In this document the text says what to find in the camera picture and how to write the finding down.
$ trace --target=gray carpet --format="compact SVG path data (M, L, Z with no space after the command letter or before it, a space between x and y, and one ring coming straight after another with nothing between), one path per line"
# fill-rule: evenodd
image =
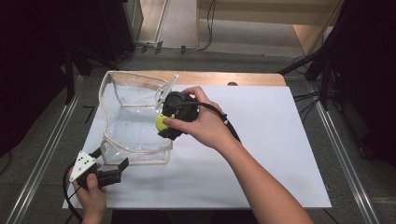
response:
M145 53L137 52L125 58L118 66L122 70L177 70L177 71L218 71L218 72L248 72L275 73L291 64L293 59L284 57L264 57L261 55L239 55L227 53L208 53L192 51L181 55L180 51L162 50L155 54L154 50ZM76 108L64 133L52 155L49 166L38 186L35 197L30 202L22 223L65 223L70 212L62 209L62 175L66 165L74 159L82 148L92 118L88 119L91 110L84 106L97 106L97 92L106 68L95 66L90 77L84 77L81 95ZM286 75L287 85L293 94L309 93L307 83L299 73ZM35 162L45 147L52 129L64 109L65 91L53 100L49 108L37 120L34 127L24 140L10 153L10 161L6 170L9 155L0 159L0 223L5 223L23 184L29 177ZM301 101L298 108L310 103ZM393 167L382 161L367 161L359 154L359 146L353 137L342 114L329 104L334 125L343 138L348 154L355 165L361 181L369 196L375 198L375 211L382 223L392 223L396 219L396 172ZM308 114L304 123L308 140L316 157L318 168L324 183L328 186L332 201L331 209L310 209L308 213L317 223L364 223L359 207L345 179L329 136L314 108ZM111 211L106 214L104 223L111 222ZM70 223L78 223L72 218Z

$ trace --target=white table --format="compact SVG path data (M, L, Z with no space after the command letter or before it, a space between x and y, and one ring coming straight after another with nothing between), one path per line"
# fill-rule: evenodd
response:
M185 87L175 86L174 90ZM228 114L252 156L303 207L331 207L288 87L202 87ZM103 115L98 109L83 150L97 149L103 131ZM174 142L167 164L129 166L119 184L107 187L106 195L107 207L114 209L249 208L228 163L215 150L186 134ZM76 197L71 201L80 207Z

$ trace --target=yellow ball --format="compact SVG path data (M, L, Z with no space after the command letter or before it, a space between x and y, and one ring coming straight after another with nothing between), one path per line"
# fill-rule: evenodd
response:
M162 130L165 130L168 128L167 125L163 124L163 120L167 119L168 117L166 117L165 115L163 115L162 113L159 113L157 115L157 117L155 118L155 127L157 128L157 130L160 132Z

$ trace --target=clear plastic pouch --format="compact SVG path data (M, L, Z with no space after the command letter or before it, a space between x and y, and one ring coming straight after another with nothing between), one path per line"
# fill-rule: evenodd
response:
M166 81L133 72L108 71L99 90L105 117L101 150L105 164L167 163L170 139L158 135L155 108Z

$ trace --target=hand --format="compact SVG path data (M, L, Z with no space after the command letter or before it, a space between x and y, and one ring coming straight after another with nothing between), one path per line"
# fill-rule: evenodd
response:
M187 88L182 92L185 95L192 94L201 103L213 105L221 113L222 110L218 104L210 101L201 87ZM236 141L228 130L227 126L219 116L204 106L199 107L198 118L193 122L185 122L179 119L165 119L163 124L192 135L199 142L207 147L219 150L225 142Z
M98 180L95 174L87 176L88 190L81 188L77 181L72 182L77 191L77 197L84 210L83 223L101 223L106 212L106 187L98 188Z

